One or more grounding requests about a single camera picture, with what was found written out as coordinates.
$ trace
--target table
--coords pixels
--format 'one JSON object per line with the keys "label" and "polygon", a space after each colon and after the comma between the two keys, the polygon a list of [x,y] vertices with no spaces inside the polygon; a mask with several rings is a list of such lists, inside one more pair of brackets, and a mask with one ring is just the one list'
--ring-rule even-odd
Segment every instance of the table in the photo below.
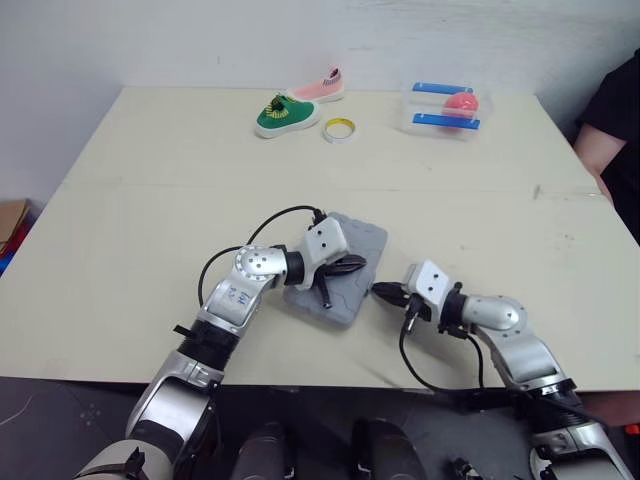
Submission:
{"label": "table", "polygon": [[[535,97],[494,96],[462,142],[403,133],[397,93],[349,92],[324,118],[353,119],[359,136],[332,145],[320,126],[257,138],[272,93],[122,91],[0,279],[0,374],[149,381],[181,340],[171,329],[195,318],[204,261],[308,203],[389,232],[379,280],[432,259],[464,292],[521,301],[581,389],[640,388],[639,249]],[[283,217],[259,238],[295,245],[308,220]],[[225,381],[415,387],[400,323],[370,297],[336,330],[271,292]],[[471,345],[420,328],[409,355],[423,376],[475,385]]]}

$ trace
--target black shirt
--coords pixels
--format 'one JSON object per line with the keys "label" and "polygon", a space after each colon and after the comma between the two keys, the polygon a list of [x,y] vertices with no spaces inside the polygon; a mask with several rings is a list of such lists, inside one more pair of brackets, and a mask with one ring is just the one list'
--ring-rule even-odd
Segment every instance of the black shirt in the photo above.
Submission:
{"label": "black shirt", "polygon": [[602,172],[616,211],[640,244],[640,49],[607,74],[579,123],[627,143]]}

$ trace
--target cardboard box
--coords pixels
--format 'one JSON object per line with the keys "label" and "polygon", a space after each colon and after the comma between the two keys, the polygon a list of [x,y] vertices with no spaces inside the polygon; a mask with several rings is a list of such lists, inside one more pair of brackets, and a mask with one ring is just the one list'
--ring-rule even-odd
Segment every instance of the cardboard box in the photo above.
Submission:
{"label": "cardboard box", "polygon": [[29,213],[26,200],[0,203],[0,256],[5,253],[11,237]]}

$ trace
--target white wall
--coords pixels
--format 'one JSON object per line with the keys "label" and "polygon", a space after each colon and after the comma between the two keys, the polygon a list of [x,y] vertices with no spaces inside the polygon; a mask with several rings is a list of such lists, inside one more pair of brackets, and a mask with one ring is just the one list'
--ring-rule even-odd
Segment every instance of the white wall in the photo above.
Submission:
{"label": "white wall", "polygon": [[350,88],[396,89],[423,71],[536,93],[566,130],[638,47],[638,0],[0,0],[0,198],[46,201],[120,85],[284,88],[335,63]]}

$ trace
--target pink shoe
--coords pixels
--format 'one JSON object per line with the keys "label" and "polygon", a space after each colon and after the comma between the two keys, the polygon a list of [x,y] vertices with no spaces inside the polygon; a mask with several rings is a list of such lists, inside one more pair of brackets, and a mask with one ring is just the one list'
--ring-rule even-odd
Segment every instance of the pink shoe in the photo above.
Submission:
{"label": "pink shoe", "polygon": [[329,70],[329,75],[311,85],[287,90],[287,95],[305,102],[335,102],[344,97],[344,81],[338,67]]}

